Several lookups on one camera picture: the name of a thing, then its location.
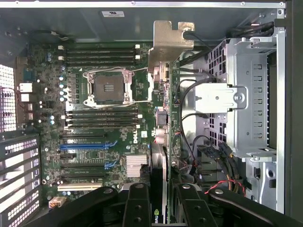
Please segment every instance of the screw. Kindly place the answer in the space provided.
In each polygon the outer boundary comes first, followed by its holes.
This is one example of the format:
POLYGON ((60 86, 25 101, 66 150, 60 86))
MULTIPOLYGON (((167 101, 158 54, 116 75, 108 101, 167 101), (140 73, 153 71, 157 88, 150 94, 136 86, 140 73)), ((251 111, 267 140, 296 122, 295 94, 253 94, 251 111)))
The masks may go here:
POLYGON ((106 189, 103 193, 104 193, 104 194, 110 194, 110 193, 112 193, 112 192, 113 192, 112 189, 106 189))
POLYGON ((143 187, 144 187, 144 185, 141 183, 136 185, 136 188, 143 188, 143 187))
POLYGON ((216 193, 216 194, 223 194, 224 192, 221 189, 216 189, 214 191, 214 193, 216 193))
POLYGON ((184 184, 184 185, 182 185, 182 188, 184 188, 184 189, 190 189, 190 185, 184 184))

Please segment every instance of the gray metal panel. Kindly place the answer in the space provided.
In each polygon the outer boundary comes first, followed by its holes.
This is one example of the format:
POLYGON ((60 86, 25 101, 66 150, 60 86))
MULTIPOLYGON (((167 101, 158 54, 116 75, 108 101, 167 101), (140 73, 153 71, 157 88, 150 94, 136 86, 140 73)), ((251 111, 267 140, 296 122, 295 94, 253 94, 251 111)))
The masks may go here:
POLYGON ((264 11, 240 8, 65 8, 0 9, 0 15, 12 33, 52 30, 80 42, 104 42, 152 40, 155 20, 172 21, 174 28, 180 21, 193 22, 203 39, 222 40, 228 28, 238 26, 248 18, 252 21, 264 11), (103 17, 102 11, 113 10, 123 11, 125 17, 103 17))

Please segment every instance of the red cable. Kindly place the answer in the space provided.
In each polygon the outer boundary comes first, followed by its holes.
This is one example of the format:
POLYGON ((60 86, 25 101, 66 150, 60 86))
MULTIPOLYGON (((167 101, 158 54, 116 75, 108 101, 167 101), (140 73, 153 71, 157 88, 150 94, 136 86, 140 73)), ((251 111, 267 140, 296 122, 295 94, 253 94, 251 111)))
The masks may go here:
POLYGON ((237 182, 237 181, 234 181, 234 180, 227 180, 227 181, 219 181, 218 183, 216 183, 214 186, 212 186, 209 190, 207 190, 204 194, 208 194, 210 190, 218 187, 219 184, 222 184, 222 183, 227 183, 227 182, 234 182, 235 184, 238 184, 240 185, 240 187, 242 188, 242 192, 244 194, 244 196, 246 197, 246 193, 245 193, 245 187, 240 183, 240 182, 237 182))

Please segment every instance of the label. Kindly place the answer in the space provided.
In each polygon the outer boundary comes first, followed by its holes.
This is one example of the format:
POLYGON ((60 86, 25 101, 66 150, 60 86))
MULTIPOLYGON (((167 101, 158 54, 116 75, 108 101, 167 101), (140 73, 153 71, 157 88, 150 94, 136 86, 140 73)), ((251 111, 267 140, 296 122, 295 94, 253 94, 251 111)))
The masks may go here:
POLYGON ((138 131, 134 131, 134 144, 138 143, 138 131))
POLYGON ((102 11, 104 17, 124 17, 123 11, 102 11))

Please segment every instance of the green circuit board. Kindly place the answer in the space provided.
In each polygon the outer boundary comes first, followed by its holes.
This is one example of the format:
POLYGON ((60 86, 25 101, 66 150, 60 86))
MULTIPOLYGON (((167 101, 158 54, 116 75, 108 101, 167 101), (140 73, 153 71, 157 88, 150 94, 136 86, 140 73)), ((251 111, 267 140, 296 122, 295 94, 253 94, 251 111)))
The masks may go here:
MULTIPOLYGON (((97 49, 97 48, 130 48, 134 43, 108 43, 108 44, 66 44, 65 49, 97 49)), ((140 49, 137 50, 140 59, 129 66, 121 67, 128 70, 137 70, 147 67, 148 50, 151 44, 140 43, 140 49)), ((137 111, 141 115, 137 119, 136 128, 85 128, 79 127, 70 129, 66 127, 66 110, 82 111, 87 114, 92 110, 83 104, 87 99, 88 82, 82 76, 86 71, 92 69, 108 69, 112 66, 98 64, 93 65, 65 65, 64 61, 59 61, 58 57, 62 55, 58 51, 58 45, 32 45, 28 50, 29 66, 27 69, 27 78, 24 80, 37 81, 38 100, 33 109, 35 111, 34 121, 38 122, 38 129, 41 135, 41 155, 42 155, 42 179, 43 198, 47 201, 54 196, 62 196, 62 192, 57 191, 56 182, 64 174, 85 174, 85 173, 104 173, 106 177, 89 179, 69 179, 71 183, 99 182, 103 186, 112 186, 120 189, 123 184, 139 181, 138 177, 127 177, 126 174, 126 156, 146 155, 148 159, 149 143, 155 137, 155 106, 163 105, 163 86, 154 85, 151 102, 134 103, 128 107, 121 107, 137 111), (69 96, 61 101, 59 93, 64 89, 69 90, 69 96), (106 135, 105 137, 94 139, 72 139, 62 140, 62 135, 106 135), (62 144, 116 144, 109 148, 83 148, 70 149, 62 151, 62 144), (77 156, 72 160, 61 160, 60 155, 64 152, 73 153, 77 156), (112 167, 96 167, 90 169, 61 169, 62 164, 66 163, 110 163, 112 167)), ((144 101, 148 98, 147 71, 139 70, 133 76, 132 91, 135 101, 144 101)), ((69 200, 74 200, 87 192, 71 192, 69 200)))

